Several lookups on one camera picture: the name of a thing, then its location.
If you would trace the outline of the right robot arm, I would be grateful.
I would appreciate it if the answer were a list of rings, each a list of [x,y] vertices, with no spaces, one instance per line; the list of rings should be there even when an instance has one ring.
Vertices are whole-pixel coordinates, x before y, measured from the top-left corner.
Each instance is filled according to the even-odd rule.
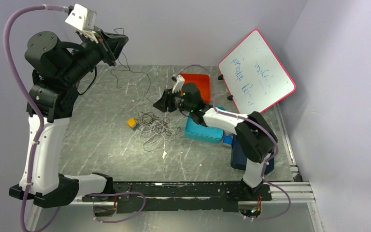
[[[242,196],[253,200],[259,195],[259,187],[265,181],[266,166],[279,150],[277,136],[261,113],[237,114],[205,103],[193,83],[183,85],[182,89],[165,89],[153,107],[164,113],[185,111],[196,124],[235,134],[247,159]]]

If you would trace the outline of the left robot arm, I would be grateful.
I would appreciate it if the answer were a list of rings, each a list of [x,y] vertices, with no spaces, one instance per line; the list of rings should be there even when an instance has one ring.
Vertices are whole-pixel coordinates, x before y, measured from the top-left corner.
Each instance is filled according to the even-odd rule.
[[[9,189],[16,199],[33,200],[42,208],[69,205],[75,198],[95,194],[102,201],[114,196],[112,177],[91,173],[71,176],[59,173],[62,141],[79,97],[78,83],[97,64],[114,66],[128,37],[95,30],[93,40],[81,36],[75,44],[61,41],[54,32],[41,31],[28,41],[25,59],[33,67],[29,96],[37,105],[27,105],[29,140],[35,146],[33,161],[27,161],[20,182]]]

